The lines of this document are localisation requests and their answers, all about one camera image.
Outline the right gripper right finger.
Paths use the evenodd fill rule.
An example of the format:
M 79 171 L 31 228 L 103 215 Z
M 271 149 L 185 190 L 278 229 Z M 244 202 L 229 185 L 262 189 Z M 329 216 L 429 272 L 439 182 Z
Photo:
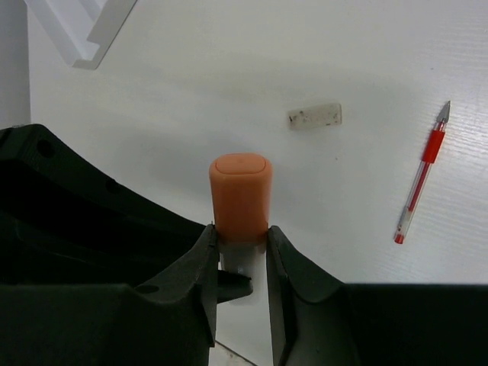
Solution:
M 268 231 L 276 365 L 485 365 L 482 284 L 348 284 Z

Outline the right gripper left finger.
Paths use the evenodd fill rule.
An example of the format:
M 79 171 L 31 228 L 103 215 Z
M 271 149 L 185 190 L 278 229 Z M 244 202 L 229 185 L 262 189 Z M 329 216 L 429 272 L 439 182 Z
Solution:
M 217 305 L 252 282 L 217 234 L 86 162 L 45 126 L 1 131 L 1 363 L 206 365 Z

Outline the orange capped white highlighter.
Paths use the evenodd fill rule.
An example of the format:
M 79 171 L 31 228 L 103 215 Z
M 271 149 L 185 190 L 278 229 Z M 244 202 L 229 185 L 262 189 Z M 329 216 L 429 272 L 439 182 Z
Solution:
M 231 153 L 209 168 L 214 226 L 223 271 L 245 280 L 241 296 L 231 290 L 230 304 L 258 302 L 265 278 L 273 168 L 256 153 Z

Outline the white eraser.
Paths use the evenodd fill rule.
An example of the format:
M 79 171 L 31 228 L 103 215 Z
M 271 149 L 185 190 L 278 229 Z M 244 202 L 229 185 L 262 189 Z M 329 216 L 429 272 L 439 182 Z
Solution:
M 342 105 L 334 101 L 295 107 L 287 112 L 286 121 L 291 130 L 310 130 L 340 125 L 342 123 Z

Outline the red pen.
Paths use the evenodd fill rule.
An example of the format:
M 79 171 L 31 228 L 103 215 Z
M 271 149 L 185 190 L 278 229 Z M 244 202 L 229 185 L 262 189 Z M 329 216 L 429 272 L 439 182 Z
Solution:
M 431 133 L 427 139 L 425 148 L 420 159 L 419 169 L 403 208 L 399 223 L 393 241 L 396 244 L 403 244 L 408 233 L 409 226 L 412 222 L 417 204 L 429 176 L 430 169 L 437 159 L 443 139 L 445 137 L 445 128 L 449 121 L 451 111 L 451 101 L 447 101 L 440 110 Z

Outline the white compartment tray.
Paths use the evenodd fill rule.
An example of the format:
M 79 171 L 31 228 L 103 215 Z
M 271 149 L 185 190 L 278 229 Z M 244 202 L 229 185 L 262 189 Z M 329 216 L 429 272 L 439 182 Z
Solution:
M 95 70 L 136 0 L 33 0 L 25 4 L 67 65 Z

